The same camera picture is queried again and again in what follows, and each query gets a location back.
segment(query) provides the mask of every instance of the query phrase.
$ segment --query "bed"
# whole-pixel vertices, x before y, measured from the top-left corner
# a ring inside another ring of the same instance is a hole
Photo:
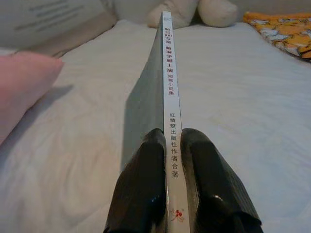
[[[62,57],[53,88],[0,146],[0,232],[102,232],[125,101],[156,30],[127,20]],[[174,32],[183,128],[205,133],[269,233],[311,232],[311,66],[245,23]]]

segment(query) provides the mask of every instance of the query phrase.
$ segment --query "pink pillow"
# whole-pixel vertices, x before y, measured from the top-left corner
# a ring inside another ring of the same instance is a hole
[[[62,67],[61,60],[32,52],[0,56],[0,145]]]

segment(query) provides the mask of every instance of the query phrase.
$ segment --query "orange patterned fabric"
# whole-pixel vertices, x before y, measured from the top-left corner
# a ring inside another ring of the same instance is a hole
[[[246,12],[243,20],[277,48],[311,62],[311,13],[270,16]]]

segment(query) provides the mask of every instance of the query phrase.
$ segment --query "stuffed animal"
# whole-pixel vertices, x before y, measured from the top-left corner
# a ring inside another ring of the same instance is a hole
[[[228,0],[165,0],[147,16],[147,24],[157,28],[162,11],[170,11],[173,28],[190,25],[195,10],[198,8],[202,21],[212,27],[228,27],[237,20],[238,8]]]

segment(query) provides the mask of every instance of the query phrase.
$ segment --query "red dragonfly logo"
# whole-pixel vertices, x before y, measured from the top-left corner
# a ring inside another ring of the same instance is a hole
[[[183,222],[185,220],[185,218],[182,217],[183,213],[181,211],[179,210],[175,211],[174,209],[172,209],[171,213],[174,214],[174,218],[171,221],[174,221],[175,219],[177,219],[179,222]]]

